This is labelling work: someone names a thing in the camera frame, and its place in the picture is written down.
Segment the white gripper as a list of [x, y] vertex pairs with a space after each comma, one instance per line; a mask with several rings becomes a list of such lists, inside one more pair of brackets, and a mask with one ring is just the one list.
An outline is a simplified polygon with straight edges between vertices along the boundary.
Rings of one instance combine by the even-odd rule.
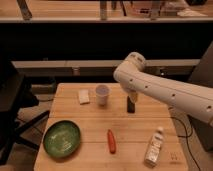
[[138, 101], [138, 93], [135, 90], [129, 88], [124, 83], [120, 83], [120, 86], [128, 94], [132, 103], [136, 103]]

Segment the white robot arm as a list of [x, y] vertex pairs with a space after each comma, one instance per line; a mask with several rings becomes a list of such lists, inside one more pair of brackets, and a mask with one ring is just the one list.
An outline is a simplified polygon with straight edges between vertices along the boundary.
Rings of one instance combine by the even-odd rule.
[[145, 66], [144, 56], [131, 52], [113, 73], [132, 103], [143, 93], [213, 127], [213, 88], [147, 74], [143, 72]]

